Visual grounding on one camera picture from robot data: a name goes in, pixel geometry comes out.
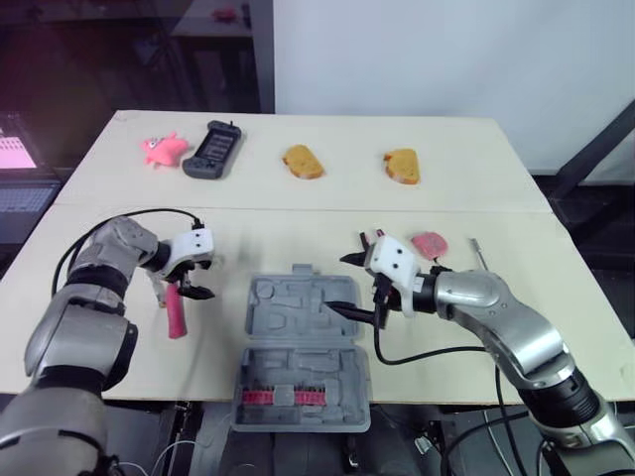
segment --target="pink toy pig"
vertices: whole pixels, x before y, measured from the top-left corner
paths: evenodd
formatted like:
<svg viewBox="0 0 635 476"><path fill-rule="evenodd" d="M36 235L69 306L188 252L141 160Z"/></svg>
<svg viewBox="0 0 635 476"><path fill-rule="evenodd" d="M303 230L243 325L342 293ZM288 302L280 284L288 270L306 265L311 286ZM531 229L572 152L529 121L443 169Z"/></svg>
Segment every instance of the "pink toy pig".
<svg viewBox="0 0 635 476"><path fill-rule="evenodd" d="M188 141L178 139L177 133L173 132L163 139L153 138L143 141L141 148L148 154L146 164L154 162L156 168L159 165L178 167L181 155L189 146Z"/></svg>

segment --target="gray tool case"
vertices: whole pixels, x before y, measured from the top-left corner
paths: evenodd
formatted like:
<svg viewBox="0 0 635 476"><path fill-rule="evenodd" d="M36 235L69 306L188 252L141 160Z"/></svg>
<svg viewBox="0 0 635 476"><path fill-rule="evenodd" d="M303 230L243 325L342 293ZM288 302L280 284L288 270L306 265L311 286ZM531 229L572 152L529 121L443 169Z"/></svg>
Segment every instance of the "gray tool case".
<svg viewBox="0 0 635 476"><path fill-rule="evenodd" d="M249 289L245 349L232 407L236 431L362 432L370 426L368 365L352 339L357 322L323 303L357 304L344 276L256 276Z"/></svg>

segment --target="toast slice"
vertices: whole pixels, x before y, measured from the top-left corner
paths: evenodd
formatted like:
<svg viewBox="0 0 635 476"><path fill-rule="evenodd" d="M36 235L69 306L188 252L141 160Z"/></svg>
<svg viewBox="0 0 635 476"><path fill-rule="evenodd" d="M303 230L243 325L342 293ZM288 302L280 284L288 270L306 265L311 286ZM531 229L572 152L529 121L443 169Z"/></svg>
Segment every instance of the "toast slice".
<svg viewBox="0 0 635 476"><path fill-rule="evenodd" d="M412 149L398 149L384 155L386 174L399 183L414 185L419 183L419 163L417 153Z"/></svg>
<svg viewBox="0 0 635 476"><path fill-rule="evenodd" d="M282 158L291 173L299 179L317 179L324 175L324 168L307 146L299 144L287 151Z"/></svg>

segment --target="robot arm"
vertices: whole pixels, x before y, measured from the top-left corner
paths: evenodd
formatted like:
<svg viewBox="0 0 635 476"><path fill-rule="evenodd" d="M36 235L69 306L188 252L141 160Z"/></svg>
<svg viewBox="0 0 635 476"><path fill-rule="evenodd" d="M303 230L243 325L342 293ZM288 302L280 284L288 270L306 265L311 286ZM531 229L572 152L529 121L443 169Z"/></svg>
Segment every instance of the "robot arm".
<svg viewBox="0 0 635 476"><path fill-rule="evenodd" d="M486 271L442 269L422 274L415 255L381 235L342 261L363 266L375 278L375 310L348 303L329 306L367 323L385 325L388 311L434 313L475 334L527 405L554 450L546 454L554 474L596 475L635 470L635 442L602 396L588 384L558 331L519 302L501 278Z"/></svg>
<svg viewBox="0 0 635 476"><path fill-rule="evenodd" d="M94 232L27 346L32 382L0 419L0 474L120 474L108 472L101 392L124 378L137 341L123 304L134 270L146 269L155 286L178 283L184 297L211 298L191 285L188 271L208 269L212 253L202 227L160 242L116 217Z"/></svg>

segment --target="black cell phone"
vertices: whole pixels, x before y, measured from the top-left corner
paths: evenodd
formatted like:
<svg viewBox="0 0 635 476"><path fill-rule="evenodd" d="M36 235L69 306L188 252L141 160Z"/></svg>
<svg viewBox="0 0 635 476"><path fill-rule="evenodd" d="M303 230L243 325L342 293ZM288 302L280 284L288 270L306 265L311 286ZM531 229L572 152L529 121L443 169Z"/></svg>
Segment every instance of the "black cell phone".
<svg viewBox="0 0 635 476"><path fill-rule="evenodd" d="M220 179L242 133L233 122L211 121L207 129L194 155L183 161L183 171L195 179Z"/></svg>

